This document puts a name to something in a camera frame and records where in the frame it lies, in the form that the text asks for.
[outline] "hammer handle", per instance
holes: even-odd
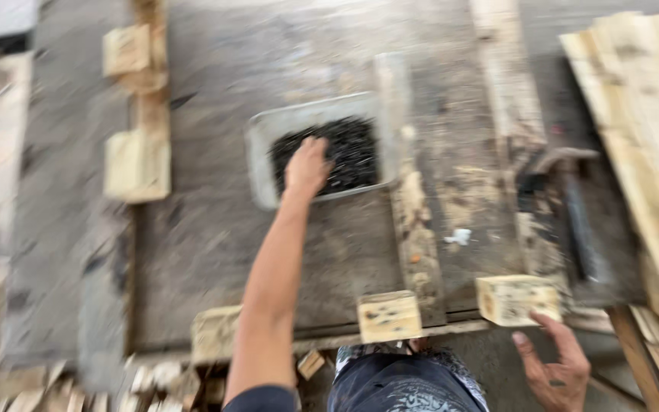
[[[572,172],[563,173],[564,198],[568,211],[568,222],[573,242],[573,253],[579,264],[584,281],[606,282],[597,272],[598,252],[591,241],[591,226],[587,210],[581,197],[577,176]]]

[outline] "forearm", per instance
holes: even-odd
[[[284,196],[264,239],[243,297],[243,318],[265,325],[293,320],[302,269],[309,201]]]

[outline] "hammer head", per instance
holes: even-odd
[[[531,174],[547,174],[558,163],[562,164],[565,171],[570,172],[575,169],[576,162],[598,157],[599,152],[596,150],[557,147],[546,150],[545,154],[532,165],[530,172]]]

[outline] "black sleeve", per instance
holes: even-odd
[[[241,392],[223,412],[295,412],[294,392],[276,385],[257,386]]]

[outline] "person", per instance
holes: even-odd
[[[304,139],[286,167],[281,206],[245,287],[225,412],[300,409],[291,350],[294,306],[310,203],[332,168],[326,146],[324,138]],[[560,357],[559,363],[542,363],[525,334],[513,333],[530,389],[546,412],[583,410],[590,364],[573,332],[542,314],[531,317],[553,338]],[[329,412],[488,410],[461,361],[450,351],[425,348],[423,339],[412,340],[406,354],[387,344],[342,347],[336,369]]]

